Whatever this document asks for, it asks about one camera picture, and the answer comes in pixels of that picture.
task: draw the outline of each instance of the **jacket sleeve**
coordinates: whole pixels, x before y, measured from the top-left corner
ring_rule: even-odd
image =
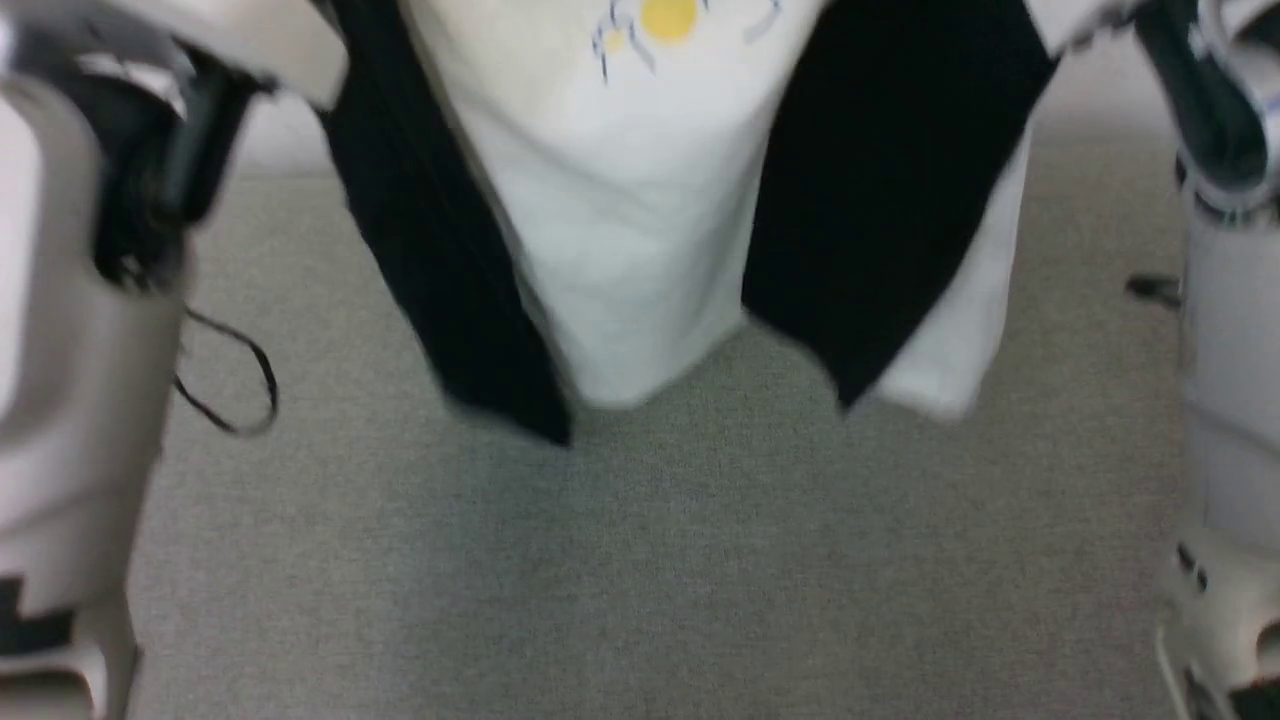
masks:
[[[827,10],[769,141],[744,302],[845,406],[955,278],[1055,69],[1024,0]]]
[[[493,211],[434,101],[396,0],[333,0],[351,51],[321,117],[360,233],[445,393],[567,445],[547,343]]]

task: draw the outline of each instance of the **gray carpet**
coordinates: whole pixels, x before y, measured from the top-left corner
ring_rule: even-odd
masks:
[[[1041,149],[980,413],[835,411],[763,332],[572,452],[453,416],[332,181],[247,181],[200,305],[261,338],[266,439],[174,411],[133,575],[141,720],[1167,720],[1179,480],[1161,147]],[[191,384],[248,416],[250,360]]]

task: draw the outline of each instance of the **white t-shirt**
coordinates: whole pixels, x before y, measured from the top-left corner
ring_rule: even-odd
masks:
[[[822,1],[403,3],[582,400],[639,405],[742,325],[765,143]],[[1004,328],[1021,168],[887,397],[972,404]]]

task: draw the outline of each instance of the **clothing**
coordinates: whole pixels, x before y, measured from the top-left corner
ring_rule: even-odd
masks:
[[[600,5],[561,3],[582,53],[548,24],[507,79],[485,47],[522,28],[492,1],[413,0],[420,37],[394,3],[335,3],[353,61],[330,146],[445,389],[563,442],[558,368],[634,405],[745,305],[852,405],[927,332],[1052,76],[1025,8]]]
[[[1005,334],[1029,140],[1005,168],[956,277],[878,380],[879,397],[941,421],[977,406]]]

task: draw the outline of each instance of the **yellow circle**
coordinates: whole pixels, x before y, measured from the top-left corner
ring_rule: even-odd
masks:
[[[680,42],[698,23],[698,0],[645,0],[640,24],[659,42]]]

